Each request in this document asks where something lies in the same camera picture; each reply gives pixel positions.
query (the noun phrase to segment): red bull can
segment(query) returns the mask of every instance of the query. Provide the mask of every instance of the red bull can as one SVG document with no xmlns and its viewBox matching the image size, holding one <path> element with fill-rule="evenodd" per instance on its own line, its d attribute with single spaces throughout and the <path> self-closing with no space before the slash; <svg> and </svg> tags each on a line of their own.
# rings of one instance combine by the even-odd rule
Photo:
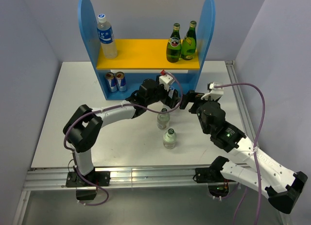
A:
<svg viewBox="0 0 311 225">
<path fill-rule="evenodd" d="M 116 92 L 118 90 L 117 87 L 117 83 L 116 83 L 116 79 L 115 76 L 113 75 L 113 73 L 109 72 L 105 75 L 105 79 L 108 82 L 108 87 L 110 88 L 110 91 L 112 93 Z"/>
<path fill-rule="evenodd" d="M 126 80 L 123 72 L 116 73 L 117 84 L 119 88 L 119 92 L 126 92 Z"/>
</svg>

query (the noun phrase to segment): gray floor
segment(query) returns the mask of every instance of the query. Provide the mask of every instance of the gray floor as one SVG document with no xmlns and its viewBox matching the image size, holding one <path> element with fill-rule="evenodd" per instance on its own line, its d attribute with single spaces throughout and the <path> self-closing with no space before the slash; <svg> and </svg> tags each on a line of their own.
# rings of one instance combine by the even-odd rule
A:
<svg viewBox="0 0 311 225">
<path fill-rule="evenodd" d="M 226 225 L 232 224 L 244 187 L 222 202 L 207 195 L 206 185 L 194 187 L 114 189 L 106 204 L 84 207 L 72 190 L 32 192 L 24 225 Z M 104 198 L 97 196 L 96 202 Z M 249 190 L 236 225 L 252 225 L 257 192 Z M 263 198 L 259 225 L 280 225 L 279 213 Z"/>
</svg>

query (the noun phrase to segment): green bottle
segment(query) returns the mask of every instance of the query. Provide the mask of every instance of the green bottle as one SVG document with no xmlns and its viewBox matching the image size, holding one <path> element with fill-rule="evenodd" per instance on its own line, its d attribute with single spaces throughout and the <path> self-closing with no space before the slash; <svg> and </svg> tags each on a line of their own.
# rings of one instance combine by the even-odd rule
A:
<svg viewBox="0 0 311 225">
<path fill-rule="evenodd" d="M 175 23 L 173 27 L 173 33 L 169 39 L 169 42 L 166 46 L 166 59 L 169 62 L 177 62 L 179 60 L 180 52 L 181 52 L 181 40 L 179 35 L 180 25 L 179 23 Z"/>
<path fill-rule="evenodd" d="M 196 21 L 190 22 L 189 30 L 185 36 L 181 47 L 181 58 L 189 61 L 193 58 L 196 49 L 196 35 L 195 35 Z"/>
</svg>

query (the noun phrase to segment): wall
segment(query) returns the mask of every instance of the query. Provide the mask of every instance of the wall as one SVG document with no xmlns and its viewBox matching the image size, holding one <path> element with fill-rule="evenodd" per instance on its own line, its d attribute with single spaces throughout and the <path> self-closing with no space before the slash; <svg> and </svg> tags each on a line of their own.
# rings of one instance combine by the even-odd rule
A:
<svg viewBox="0 0 311 225">
<path fill-rule="evenodd" d="M 23 0 L 0 0 L 0 224 L 11 224 L 59 71 Z"/>
<path fill-rule="evenodd" d="M 266 99 L 259 143 L 284 166 L 311 177 L 311 6 L 310 0 L 265 0 L 236 59 L 240 82 L 254 83 Z M 255 128 L 261 100 L 243 89 Z M 310 224 L 311 184 L 292 212 L 295 223 Z"/>
<path fill-rule="evenodd" d="M 78 0 L 25 0 L 61 61 L 89 61 L 81 40 Z M 199 20 L 204 0 L 91 0 L 105 13 L 116 38 L 168 38 L 173 24 L 183 37 Z M 215 0 L 216 26 L 208 59 L 234 60 L 264 0 Z"/>
</svg>

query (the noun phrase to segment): yellow surface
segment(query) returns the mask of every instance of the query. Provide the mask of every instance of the yellow surface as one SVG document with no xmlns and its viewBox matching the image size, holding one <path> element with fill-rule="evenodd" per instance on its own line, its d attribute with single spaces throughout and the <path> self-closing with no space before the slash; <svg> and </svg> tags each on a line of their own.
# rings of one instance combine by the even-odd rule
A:
<svg viewBox="0 0 311 225">
<path fill-rule="evenodd" d="M 106 59 L 100 48 L 97 69 L 190 69 L 198 70 L 197 52 L 190 61 L 166 59 L 167 39 L 116 39 L 118 56 Z"/>
</svg>

